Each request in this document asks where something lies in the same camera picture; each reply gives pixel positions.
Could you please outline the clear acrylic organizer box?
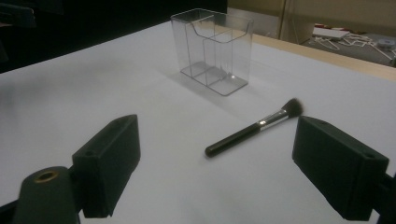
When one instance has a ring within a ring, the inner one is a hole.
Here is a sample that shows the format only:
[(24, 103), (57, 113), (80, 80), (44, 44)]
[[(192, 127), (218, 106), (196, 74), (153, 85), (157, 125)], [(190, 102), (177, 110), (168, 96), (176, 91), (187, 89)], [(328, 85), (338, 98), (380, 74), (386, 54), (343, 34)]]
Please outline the clear acrylic organizer box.
[(195, 8), (171, 23), (182, 74), (222, 96), (248, 84), (254, 20)]

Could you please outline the dark blurred object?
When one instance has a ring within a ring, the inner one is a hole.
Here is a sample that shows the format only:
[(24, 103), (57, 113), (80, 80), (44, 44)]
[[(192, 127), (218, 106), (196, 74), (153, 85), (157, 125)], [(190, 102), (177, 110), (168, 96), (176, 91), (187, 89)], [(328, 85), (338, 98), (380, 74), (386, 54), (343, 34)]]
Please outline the dark blurred object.
[(23, 28), (35, 28), (35, 14), (29, 7), (0, 3), (0, 24)]

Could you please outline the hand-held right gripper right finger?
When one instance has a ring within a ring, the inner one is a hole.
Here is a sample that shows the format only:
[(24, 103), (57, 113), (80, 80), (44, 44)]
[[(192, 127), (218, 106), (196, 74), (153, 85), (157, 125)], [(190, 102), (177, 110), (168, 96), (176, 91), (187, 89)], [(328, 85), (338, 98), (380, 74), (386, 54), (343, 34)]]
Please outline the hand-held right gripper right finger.
[(346, 220), (389, 219), (389, 159), (324, 120), (298, 119), (292, 159)]

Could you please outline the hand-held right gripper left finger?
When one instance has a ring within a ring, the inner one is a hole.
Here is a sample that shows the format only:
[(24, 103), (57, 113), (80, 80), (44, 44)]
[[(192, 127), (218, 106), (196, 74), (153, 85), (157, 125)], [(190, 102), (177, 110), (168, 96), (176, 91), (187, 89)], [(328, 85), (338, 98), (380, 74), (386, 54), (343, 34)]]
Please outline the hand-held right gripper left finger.
[(85, 217), (113, 215), (140, 158), (137, 115), (110, 121), (72, 156), (74, 174), (84, 195)]

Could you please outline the round grey object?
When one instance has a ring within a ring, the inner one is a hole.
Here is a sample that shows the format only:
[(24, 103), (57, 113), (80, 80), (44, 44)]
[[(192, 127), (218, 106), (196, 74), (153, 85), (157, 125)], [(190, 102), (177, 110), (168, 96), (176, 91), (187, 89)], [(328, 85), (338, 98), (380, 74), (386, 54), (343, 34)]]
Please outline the round grey object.
[(376, 45), (380, 49), (392, 49), (396, 46), (396, 42), (392, 39), (380, 38), (377, 40)]

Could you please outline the beige cabinet panel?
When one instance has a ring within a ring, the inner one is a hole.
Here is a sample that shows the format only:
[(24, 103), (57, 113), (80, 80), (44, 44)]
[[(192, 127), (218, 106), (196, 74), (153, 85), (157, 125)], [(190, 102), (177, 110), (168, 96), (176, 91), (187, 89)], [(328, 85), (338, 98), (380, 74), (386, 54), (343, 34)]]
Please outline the beige cabinet panel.
[(314, 23), (357, 32), (396, 36), (396, 0), (227, 0), (229, 8), (280, 18), (278, 36)]

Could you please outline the white flat box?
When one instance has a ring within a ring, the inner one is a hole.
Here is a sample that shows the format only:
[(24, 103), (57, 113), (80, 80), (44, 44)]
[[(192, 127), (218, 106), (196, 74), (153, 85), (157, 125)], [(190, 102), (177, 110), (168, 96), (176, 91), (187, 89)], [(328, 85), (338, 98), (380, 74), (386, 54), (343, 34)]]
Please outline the white flat box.
[(315, 27), (313, 30), (313, 36), (330, 38), (330, 39), (342, 39), (347, 35), (348, 35), (348, 31), (325, 29), (319, 27)]

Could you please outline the black makeup brush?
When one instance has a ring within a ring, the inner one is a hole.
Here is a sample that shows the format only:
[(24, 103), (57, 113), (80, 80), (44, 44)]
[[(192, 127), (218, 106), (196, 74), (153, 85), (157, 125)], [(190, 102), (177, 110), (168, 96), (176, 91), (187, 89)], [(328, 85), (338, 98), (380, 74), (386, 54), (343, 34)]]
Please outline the black makeup brush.
[(205, 149), (205, 155), (208, 158), (213, 158), (223, 151), (236, 146), (237, 144), (249, 139), (249, 137), (268, 129), (279, 122), (282, 122), (283, 120), (301, 116), (303, 112), (304, 107), (302, 103), (298, 99), (292, 98), (275, 113), (207, 147)]

